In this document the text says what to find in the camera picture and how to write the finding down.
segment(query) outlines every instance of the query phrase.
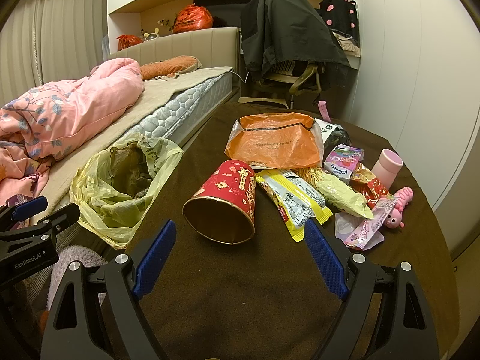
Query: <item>orange plastic bag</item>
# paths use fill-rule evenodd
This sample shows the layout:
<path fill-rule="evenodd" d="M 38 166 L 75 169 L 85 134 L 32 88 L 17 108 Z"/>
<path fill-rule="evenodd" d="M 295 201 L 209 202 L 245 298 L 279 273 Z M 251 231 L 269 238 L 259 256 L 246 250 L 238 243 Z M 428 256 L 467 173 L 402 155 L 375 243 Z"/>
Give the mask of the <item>orange plastic bag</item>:
<path fill-rule="evenodd" d="M 126 49 L 130 46 L 142 43 L 142 40 L 135 35 L 120 35 L 118 38 L 118 51 Z"/>
<path fill-rule="evenodd" d="M 322 131 L 312 117 L 296 112 L 244 116 L 233 125 L 225 154 L 254 167 L 321 166 Z"/>
<path fill-rule="evenodd" d="M 172 33 L 204 30 L 212 26 L 213 18 L 207 8 L 190 4 L 178 14 Z"/>

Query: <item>table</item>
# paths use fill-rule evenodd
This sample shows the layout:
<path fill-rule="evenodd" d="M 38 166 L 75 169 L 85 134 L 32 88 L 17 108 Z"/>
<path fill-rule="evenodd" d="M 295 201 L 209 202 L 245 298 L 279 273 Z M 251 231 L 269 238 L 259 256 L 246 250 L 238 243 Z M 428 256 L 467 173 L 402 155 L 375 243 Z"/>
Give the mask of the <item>table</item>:
<path fill-rule="evenodd" d="M 340 301 L 329 293 L 305 242 L 296 243 L 273 202 L 256 188 L 255 236 L 229 246 L 197 234 L 182 206 L 227 156 L 236 119 L 279 109 L 240 103 L 219 107 L 184 154 L 130 243 L 153 235 L 161 221 L 177 224 L 177 243 L 155 288 L 140 302 L 153 332 L 171 360 L 309 360 L 326 335 Z M 352 145 L 365 150 L 372 168 L 384 138 L 342 122 Z M 440 227 L 425 195 L 406 166 L 391 190 L 410 186 L 414 198 L 404 212 L 403 229 L 384 229 L 385 241 L 366 252 L 376 264 L 415 268 L 430 304 L 440 353 L 458 332 L 458 296 L 453 266 Z M 325 224 L 334 233 L 335 221 Z M 353 359 L 364 354 L 380 297 L 374 295 Z M 119 347 L 112 337 L 114 347 Z"/>

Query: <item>figurine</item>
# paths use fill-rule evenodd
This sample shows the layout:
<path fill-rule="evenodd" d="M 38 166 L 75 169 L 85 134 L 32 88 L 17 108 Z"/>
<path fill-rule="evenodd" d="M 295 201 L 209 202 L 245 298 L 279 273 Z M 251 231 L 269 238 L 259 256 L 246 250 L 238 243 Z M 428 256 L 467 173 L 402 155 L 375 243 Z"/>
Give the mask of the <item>figurine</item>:
<path fill-rule="evenodd" d="M 402 222 L 402 212 L 403 209 L 413 198 L 413 191 L 410 187 L 404 187 L 397 192 L 395 192 L 395 196 L 398 197 L 398 201 L 395 204 L 395 208 L 392 210 L 390 215 L 387 216 L 386 220 L 384 221 L 384 225 L 390 229 L 394 229 L 398 226 L 403 228 L 405 224 Z"/>
<path fill-rule="evenodd" d="M 143 36 L 145 37 L 145 42 L 148 42 L 148 41 L 151 41 L 152 39 L 156 39 L 156 38 L 159 38 L 159 34 L 158 34 L 158 28 L 155 28 L 155 32 L 152 32 L 152 33 L 144 33 Z"/>

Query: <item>pink comforter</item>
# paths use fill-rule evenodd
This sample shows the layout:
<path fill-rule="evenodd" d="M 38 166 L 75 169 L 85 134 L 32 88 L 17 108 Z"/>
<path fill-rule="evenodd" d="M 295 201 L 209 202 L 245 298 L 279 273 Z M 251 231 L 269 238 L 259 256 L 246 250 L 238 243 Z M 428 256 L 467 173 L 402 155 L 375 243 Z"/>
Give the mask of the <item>pink comforter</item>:
<path fill-rule="evenodd" d="M 92 72 L 32 88 L 0 109 L 0 206 L 11 197 L 37 197 L 52 157 L 60 160 L 93 138 L 143 91 L 133 59 L 106 61 Z"/>

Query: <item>mattress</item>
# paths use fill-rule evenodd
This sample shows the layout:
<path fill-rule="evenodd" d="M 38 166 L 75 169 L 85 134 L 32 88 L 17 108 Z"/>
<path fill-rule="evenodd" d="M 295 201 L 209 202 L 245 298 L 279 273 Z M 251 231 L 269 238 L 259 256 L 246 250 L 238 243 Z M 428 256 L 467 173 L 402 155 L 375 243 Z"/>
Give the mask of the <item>mattress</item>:
<path fill-rule="evenodd" d="M 134 132 L 141 132 L 147 137 L 163 137 L 181 145 L 185 138 L 200 128 L 202 122 L 205 122 L 206 116 L 220 105 L 231 91 L 231 73 L 206 79 L 192 88 L 174 93 L 165 105 L 157 108 L 152 114 L 145 116 L 140 123 L 129 128 L 123 137 Z M 70 197 L 66 194 L 55 210 L 69 203 Z M 76 223 L 57 235 L 57 251 L 70 245 L 81 229 L 81 226 Z M 25 280 L 27 297 L 31 303 L 35 301 L 45 286 L 51 269 L 51 266 L 45 268 Z"/>
<path fill-rule="evenodd" d="M 182 140 L 219 105 L 232 90 L 232 74 L 206 79 L 193 88 L 175 93 L 162 107 L 129 128 L 124 137 L 141 132 L 150 138 L 167 138 L 176 144 Z"/>

